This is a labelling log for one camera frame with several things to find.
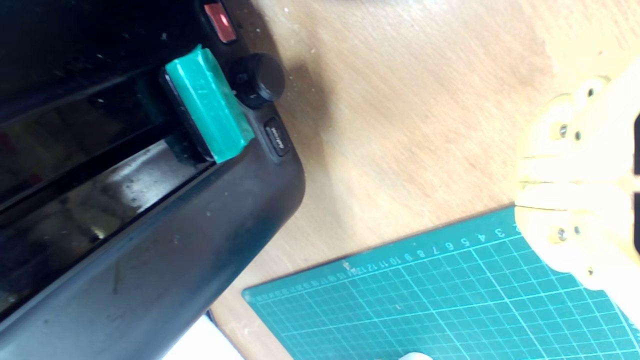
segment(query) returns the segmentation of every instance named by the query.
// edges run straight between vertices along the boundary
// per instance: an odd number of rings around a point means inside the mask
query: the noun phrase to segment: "green tape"
[[[240,154],[254,133],[210,50],[199,45],[165,70],[216,162]]]

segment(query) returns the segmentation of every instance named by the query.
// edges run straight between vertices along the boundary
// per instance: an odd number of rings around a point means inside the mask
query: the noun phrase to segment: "cutting mat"
[[[295,360],[639,360],[602,291],[549,268],[513,208],[243,292]]]

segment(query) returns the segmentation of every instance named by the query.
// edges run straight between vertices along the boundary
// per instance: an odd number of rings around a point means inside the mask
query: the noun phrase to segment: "screw head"
[[[558,229],[558,240],[566,241],[566,231],[562,227]]]
[[[567,125],[567,124],[560,125],[560,137],[561,138],[565,138],[566,137],[566,132],[567,132],[568,128],[569,128],[569,125]]]

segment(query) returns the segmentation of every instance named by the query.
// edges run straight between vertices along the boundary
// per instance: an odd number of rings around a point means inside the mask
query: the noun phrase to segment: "wooden table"
[[[307,174],[297,214],[213,304],[247,360],[290,359],[247,286],[512,201],[518,139],[549,99],[640,51],[637,1],[228,1],[279,56]]]

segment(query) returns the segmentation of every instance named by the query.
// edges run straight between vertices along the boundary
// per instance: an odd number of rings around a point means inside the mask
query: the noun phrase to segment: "black knob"
[[[230,75],[231,89],[251,109],[276,101],[284,92],[284,71],[269,54],[253,54],[236,60]]]

